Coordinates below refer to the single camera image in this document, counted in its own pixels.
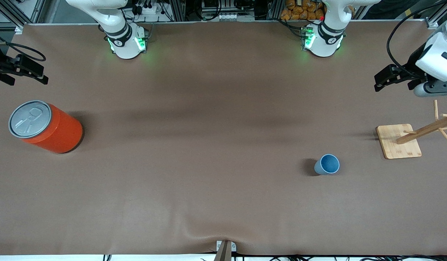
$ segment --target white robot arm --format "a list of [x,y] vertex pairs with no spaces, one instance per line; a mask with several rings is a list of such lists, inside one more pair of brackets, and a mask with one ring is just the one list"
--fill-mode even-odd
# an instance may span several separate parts
[[147,38],[143,27],[127,23],[122,11],[128,0],[66,0],[93,17],[104,30],[111,49],[122,59],[131,59],[146,50]]
[[380,0],[323,0],[327,7],[325,19],[318,25],[308,25],[305,48],[320,57],[327,57],[340,47],[343,33],[351,21],[349,5],[372,5]]
[[404,66],[389,65],[375,75],[375,91],[403,81],[419,97],[447,95],[447,20]]

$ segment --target table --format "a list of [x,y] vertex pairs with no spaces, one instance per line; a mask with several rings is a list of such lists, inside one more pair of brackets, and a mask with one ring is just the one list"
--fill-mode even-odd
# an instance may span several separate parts
[[[373,90],[395,22],[353,22],[329,58],[279,23],[158,25],[147,54],[112,55],[96,26],[25,26],[49,85],[0,84],[0,254],[447,254],[447,142],[383,157],[375,128],[432,122],[406,84]],[[407,57],[431,31],[403,24]],[[8,117],[41,99],[86,129],[55,155]],[[439,98],[447,111],[447,97]],[[315,176],[323,154],[337,175]]]

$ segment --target dark pants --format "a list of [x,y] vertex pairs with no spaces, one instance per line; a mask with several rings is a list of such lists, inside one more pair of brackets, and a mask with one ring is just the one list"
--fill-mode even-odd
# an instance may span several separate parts
[[381,0],[380,3],[370,7],[363,19],[395,19],[417,2],[419,0]]

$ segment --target orange can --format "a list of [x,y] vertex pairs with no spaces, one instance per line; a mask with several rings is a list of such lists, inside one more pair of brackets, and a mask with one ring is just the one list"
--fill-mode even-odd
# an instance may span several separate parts
[[55,153],[75,149],[83,136],[77,119],[43,101],[20,105],[9,118],[9,130],[24,142]]

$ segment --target wooden base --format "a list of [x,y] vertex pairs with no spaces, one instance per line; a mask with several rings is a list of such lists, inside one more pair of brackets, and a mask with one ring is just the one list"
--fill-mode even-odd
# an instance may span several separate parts
[[410,124],[383,125],[377,127],[383,154],[387,159],[413,158],[422,156],[417,140],[397,144],[396,139],[406,135],[404,131],[413,131]]

